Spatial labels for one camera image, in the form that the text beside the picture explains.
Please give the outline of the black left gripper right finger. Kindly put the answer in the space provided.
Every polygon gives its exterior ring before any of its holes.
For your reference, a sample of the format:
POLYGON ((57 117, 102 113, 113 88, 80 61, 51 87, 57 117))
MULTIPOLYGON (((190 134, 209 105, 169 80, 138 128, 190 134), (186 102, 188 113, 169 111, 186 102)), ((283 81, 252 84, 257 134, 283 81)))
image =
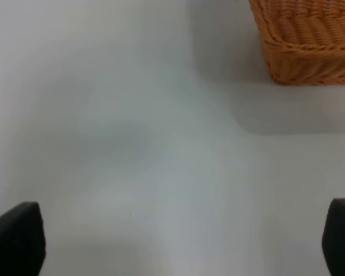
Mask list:
POLYGON ((321 246, 329 273, 345 276, 345 198, 330 203, 321 246))

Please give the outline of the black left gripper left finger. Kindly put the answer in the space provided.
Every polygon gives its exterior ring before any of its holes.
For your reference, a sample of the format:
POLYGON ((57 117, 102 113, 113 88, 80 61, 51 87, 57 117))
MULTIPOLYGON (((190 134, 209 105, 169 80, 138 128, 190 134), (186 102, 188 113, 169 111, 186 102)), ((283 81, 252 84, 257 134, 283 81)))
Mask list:
POLYGON ((0 216, 0 275, 40 274, 46 239, 40 205, 23 202, 0 216))

